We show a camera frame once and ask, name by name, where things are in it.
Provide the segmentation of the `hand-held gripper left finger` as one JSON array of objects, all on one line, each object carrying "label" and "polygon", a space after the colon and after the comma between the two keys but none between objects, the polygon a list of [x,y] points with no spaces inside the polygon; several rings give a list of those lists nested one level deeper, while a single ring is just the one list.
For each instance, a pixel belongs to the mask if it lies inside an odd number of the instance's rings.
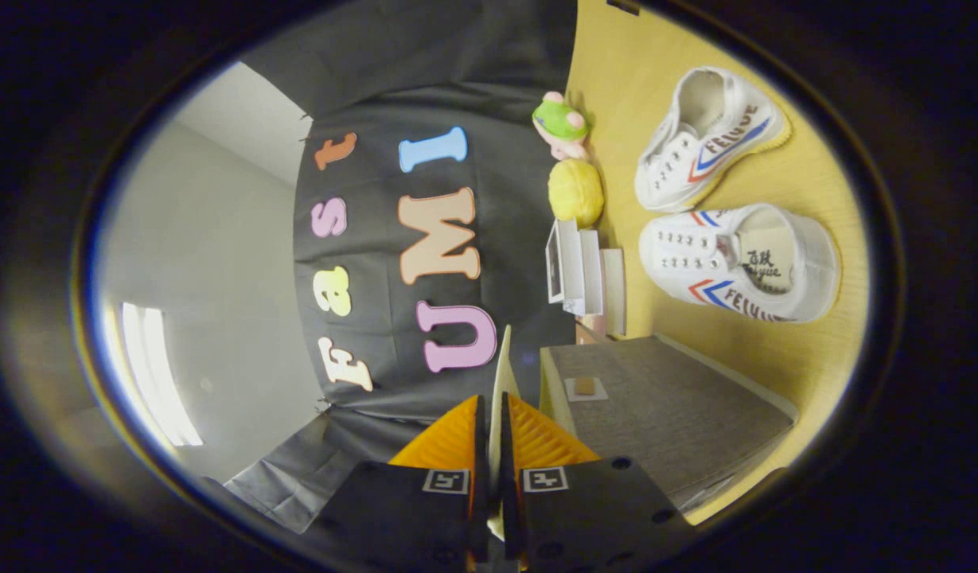
[{"label": "hand-held gripper left finger", "polygon": [[390,461],[358,463],[320,529],[364,571],[470,572],[488,558],[486,406],[474,395]]}]

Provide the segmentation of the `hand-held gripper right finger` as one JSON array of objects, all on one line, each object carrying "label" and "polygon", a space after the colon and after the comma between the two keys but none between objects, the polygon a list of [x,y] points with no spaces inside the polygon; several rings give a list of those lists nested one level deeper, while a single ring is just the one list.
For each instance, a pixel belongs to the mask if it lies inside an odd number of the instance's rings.
[{"label": "hand-held gripper right finger", "polygon": [[637,460],[598,456],[517,396],[501,402],[505,551],[522,571],[652,571],[696,540]]}]

